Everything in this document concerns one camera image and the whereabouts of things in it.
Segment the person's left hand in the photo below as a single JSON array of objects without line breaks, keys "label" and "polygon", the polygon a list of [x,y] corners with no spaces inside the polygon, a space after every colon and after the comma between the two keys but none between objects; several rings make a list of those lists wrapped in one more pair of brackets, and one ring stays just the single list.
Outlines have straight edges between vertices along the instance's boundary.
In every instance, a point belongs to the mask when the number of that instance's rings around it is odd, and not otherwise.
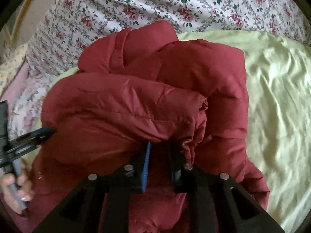
[{"label": "person's left hand", "polygon": [[22,160],[21,167],[22,172],[18,177],[14,174],[3,174],[1,176],[4,203],[18,215],[22,215],[25,210],[18,202],[26,203],[34,197],[32,182],[28,179],[27,164],[24,160]]}]

